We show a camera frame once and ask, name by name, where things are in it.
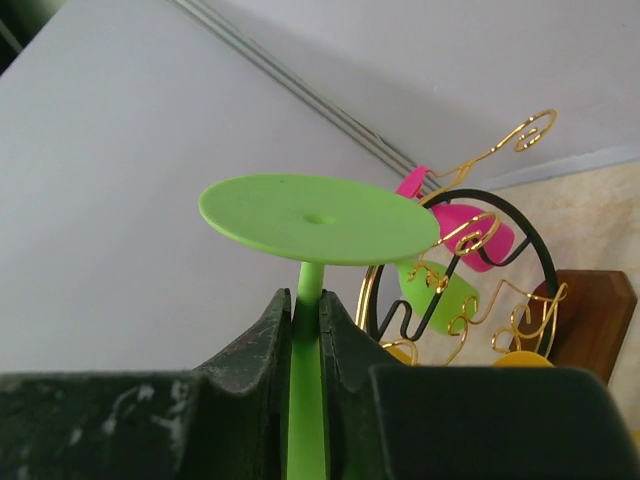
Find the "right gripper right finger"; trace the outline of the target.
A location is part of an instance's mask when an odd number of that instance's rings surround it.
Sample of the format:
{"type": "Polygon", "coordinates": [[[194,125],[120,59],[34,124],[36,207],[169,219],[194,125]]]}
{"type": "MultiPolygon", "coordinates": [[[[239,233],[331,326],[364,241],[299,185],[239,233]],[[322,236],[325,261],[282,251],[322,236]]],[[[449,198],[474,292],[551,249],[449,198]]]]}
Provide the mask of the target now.
{"type": "Polygon", "coordinates": [[[319,304],[334,479],[635,479],[602,382],[556,367],[409,367],[319,304]]]}

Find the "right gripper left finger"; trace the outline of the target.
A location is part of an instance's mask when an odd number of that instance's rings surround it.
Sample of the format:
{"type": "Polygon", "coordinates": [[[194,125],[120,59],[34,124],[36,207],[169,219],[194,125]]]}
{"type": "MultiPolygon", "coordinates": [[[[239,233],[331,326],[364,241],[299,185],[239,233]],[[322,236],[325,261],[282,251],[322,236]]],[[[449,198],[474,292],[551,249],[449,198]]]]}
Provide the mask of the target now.
{"type": "Polygon", "coordinates": [[[200,366],[1,378],[5,479],[278,479],[291,295],[200,366]]]}

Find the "orange wine glass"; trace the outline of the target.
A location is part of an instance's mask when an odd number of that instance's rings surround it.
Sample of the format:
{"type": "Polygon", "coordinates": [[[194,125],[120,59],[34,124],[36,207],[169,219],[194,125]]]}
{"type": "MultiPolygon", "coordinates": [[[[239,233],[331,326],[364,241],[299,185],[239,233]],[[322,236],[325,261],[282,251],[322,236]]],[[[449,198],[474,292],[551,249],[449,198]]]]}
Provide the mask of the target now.
{"type": "MultiPolygon", "coordinates": [[[[394,358],[405,365],[417,365],[417,356],[409,354],[399,345],[384,344],[383,348],[394,358]]],[[[494,367],[553,367],[553,364],[545,357],[529,351],[515,351],[508,353],[493,363],[494,367]]]]}

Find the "green wine glass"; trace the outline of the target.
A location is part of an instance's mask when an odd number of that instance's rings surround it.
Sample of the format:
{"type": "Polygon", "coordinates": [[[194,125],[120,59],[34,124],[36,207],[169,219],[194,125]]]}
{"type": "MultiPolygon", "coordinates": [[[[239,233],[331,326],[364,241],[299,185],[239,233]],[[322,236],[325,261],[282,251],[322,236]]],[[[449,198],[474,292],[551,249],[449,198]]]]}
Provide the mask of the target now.
{"type": "Polygon", "coordinates": [[[403,260],[396,264],[398,281],[402,296],[409,303],[413,316],[417,319],[415,326],[407,327],[409,336],[415,336],[421,326],[422,333],[431,329],[436,333],[447,335],[450,322],[466,310],[469,318],[477,311],[474,301],[480,300],[479,292],[460,275],[452,273],[448,276],[446,288],[441,292],[440,300],[431,315],[429,322],[423,317],[431,302],[443,285],[447,270],[445,265],[433,261],[417,259],[403,260]]]}
{"type": "Polygon", "coordinates": [[[439,239],[438,222],[392,191],[299,174],[254,174],[215,183],[200,195],[199,211],[226,237],[300,264],[283,470],[287,479],[326,479],[328,420],[319,326],[325,268],[417,257],[439,239]]]}

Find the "pink wine glass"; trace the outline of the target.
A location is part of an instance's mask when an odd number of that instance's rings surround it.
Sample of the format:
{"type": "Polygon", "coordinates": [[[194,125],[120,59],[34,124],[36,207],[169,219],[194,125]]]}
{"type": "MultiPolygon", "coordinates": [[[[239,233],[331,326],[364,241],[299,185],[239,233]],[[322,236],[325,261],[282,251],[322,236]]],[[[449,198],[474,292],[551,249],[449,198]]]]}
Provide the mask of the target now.
{"type": "MultiPolygon", "coordinates": [[[[396,189],[396,193],[410,199],[421,199],[423,197],[421,193],[423,180],[428,173],[430,173],[430,170],[424,166],[415,168],[400,183],[396,189]]],[[[474,217],[486,213],[485,210],[479,207],[465,203],[440,203],[431,207],[430,210],[439,222],[442,237],[450,235],[455,229],[471,221],[474,217]]],[[[494,221],[495,219],[493,217],[485,217],[468,225],[455,235],[450,236],[445,241],[445,246],[451,253],[456,252],[457,246],[463,248],[475,246],[486,237],[494,221]]],[[[500,221],[495,233],[485,241],[482,248],[490,260],[501,262],[509,254],[514,241],[515,234],[513,230],[500,221]]],[[[481,258],[479,249],[463,256],[461,260],[466,266],[478,273],[484,273],[493,268],[491,264],[486,263],[481,258]]]]}

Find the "green wine glass front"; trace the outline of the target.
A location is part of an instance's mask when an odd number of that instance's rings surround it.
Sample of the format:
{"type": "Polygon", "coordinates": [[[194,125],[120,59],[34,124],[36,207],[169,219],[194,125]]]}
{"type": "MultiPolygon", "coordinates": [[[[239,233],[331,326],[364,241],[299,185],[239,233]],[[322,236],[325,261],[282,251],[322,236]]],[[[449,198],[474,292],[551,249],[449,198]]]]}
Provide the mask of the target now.
{"type": "Polygon", "coordinates": [[[328,420],[319,326],[325,268],[417,257],[439,239],[438,222],[392,191],[299,174],[254,174],[215,183],[200,195],[199,211],[226,237],[300,264],[283,470],[287,479],[326,479],[328,420]]]}

